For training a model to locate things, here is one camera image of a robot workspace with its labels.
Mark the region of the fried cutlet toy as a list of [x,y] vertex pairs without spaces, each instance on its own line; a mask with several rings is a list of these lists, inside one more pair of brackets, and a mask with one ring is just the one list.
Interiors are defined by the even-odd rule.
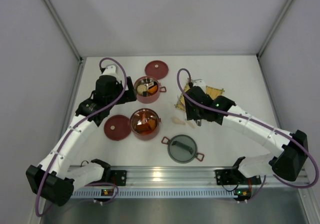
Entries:
[[153,130],[155,130],[155,129],[157,128],[158,122],[157,122],[157,120],[149,119],[149,120],[147,121],[147,124],[148,124],[150,130],[153,131]]

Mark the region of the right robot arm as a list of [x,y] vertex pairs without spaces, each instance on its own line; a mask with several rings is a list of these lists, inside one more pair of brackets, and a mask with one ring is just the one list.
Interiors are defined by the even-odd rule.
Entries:
[[236,103],[224,96],[212,99],[199,86],[190,88],[184,96],[187,118],[206,120],[229,127],[269,151],[266,155],[240,157],[233,168],[246,178],[264,175],[294,182],[307,159],[299,145],[306,147],[307,136],[297,130],[295,133],[281,130],[249,115]]

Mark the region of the toy shrimp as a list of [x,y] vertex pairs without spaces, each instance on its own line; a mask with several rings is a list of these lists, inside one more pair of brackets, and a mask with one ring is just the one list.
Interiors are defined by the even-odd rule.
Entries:
[[143,113],[141,116],[141,123],[144,125],[148,122],[147,117],[146,117],[146,113]]

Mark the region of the white rice ball toy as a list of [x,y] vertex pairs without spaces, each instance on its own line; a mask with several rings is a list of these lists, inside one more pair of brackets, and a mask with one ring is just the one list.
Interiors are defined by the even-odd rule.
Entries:
[[144,92],[148,91],[148,87],[144,84],[141,84],[136,88],[136,90],[139,95],[143,95]]

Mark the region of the orange toy fruit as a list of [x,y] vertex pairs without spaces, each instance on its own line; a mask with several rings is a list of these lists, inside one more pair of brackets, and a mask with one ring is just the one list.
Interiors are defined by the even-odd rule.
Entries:
[[158,91],[158,86],[157,85],[155,85],[154,87],[152,87],[152,88],[147,90],[149,95],[154,95],[155,93],[157,93],[157,91]]

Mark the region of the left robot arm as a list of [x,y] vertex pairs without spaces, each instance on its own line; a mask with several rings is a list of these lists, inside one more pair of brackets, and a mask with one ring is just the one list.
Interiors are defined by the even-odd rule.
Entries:
[[59,207],[65,205],[74,191],[90,183],[106,183],[111,166],[93,159],[83,167],[69,170],[76,154],[117,104],[136,101],[131,77],[126,85],[114,76],[102,75],[95,90],[75,112],[72,122],[50,153],[37,165],[29,166],[26,177],[33,193]]

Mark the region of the red sausage toy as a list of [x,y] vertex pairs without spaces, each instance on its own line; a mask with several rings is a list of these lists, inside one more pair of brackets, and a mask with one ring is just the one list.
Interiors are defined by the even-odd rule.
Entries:
[[147,126],[137,126],[134,131],[139,135],[147,135],[152,132],[152,129]]

